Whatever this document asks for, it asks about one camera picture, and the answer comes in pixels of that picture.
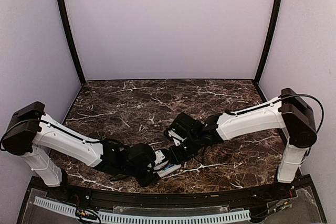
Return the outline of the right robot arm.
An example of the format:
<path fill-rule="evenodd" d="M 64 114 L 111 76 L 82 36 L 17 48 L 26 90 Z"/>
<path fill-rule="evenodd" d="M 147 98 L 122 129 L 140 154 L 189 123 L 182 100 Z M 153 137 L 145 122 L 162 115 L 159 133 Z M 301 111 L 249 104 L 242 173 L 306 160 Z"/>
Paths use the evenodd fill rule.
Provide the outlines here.
<path fill-rule="evenodd" d="M 209 116 L 205 122 L 180 113 L 164 135 L 174 144 L 170 147 L 172 163 L 183 164 L 196 156 L 199 150 L 222 144 L 238 136 L 269 129 L 282 129 L 288 134 L 287 144 L 277 169 L 277 181 L 268 188 L 273 200 L 288 191 L 301 163 L 317 141 L 321 129 L 315 124 L 312 107 L 291 88 L 282 89 L 281 95 L 265 103 L 239 111 L 226 110 Z"/>

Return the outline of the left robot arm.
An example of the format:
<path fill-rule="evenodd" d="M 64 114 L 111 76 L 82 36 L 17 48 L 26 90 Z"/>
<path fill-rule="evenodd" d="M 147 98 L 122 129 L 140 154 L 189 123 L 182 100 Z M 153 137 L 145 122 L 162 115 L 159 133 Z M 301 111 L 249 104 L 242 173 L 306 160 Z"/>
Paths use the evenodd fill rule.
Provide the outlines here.
<path fill-rule="evenodd" d="M 116 140 L 89 138 L 59 124 L 44 108 L 37 101 L 16 111 L 1 138 L 1 151 L 22 157 L 63 201 L 74 197 L 74 189 L 66 183 L 66 172 L 55 165 L 43 147 L 75 158 L 113 180 L 134 177 L 141 186 L 154 181 L 167 164 L 167 155 L 161 150 L 155 151 L 147 144 L 127 146 Z"/>

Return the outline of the white remote control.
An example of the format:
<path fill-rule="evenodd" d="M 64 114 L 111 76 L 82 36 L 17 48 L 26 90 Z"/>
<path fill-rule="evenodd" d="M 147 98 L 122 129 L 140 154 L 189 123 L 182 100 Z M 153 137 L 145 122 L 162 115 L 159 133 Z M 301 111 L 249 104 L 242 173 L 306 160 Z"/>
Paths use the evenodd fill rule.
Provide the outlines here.
<path fill-rule="evenodd" d="M 174 171 L 176 171 L 176 170 L 178 170 L 178 169 L 180 169 L 181 168 L 181 164 L 179 164 L 179 165 L 175 165 L 175 167 L 172 167 L 172 168 L 170 168 L 170 169 L 167 169 L 167 170 L 161 170 L 161 171 L 158 171 L 158 172 L 156 172 L 157 174 L 158 174 L 158 176 L 160 177 L 160 178 L 162 178 L 162 177 L 165 177 L 165 176 L 167 176 L 167 175 L 169 175 L 170 173 L 172 173 L 172 172 L 174 172 Z"/>

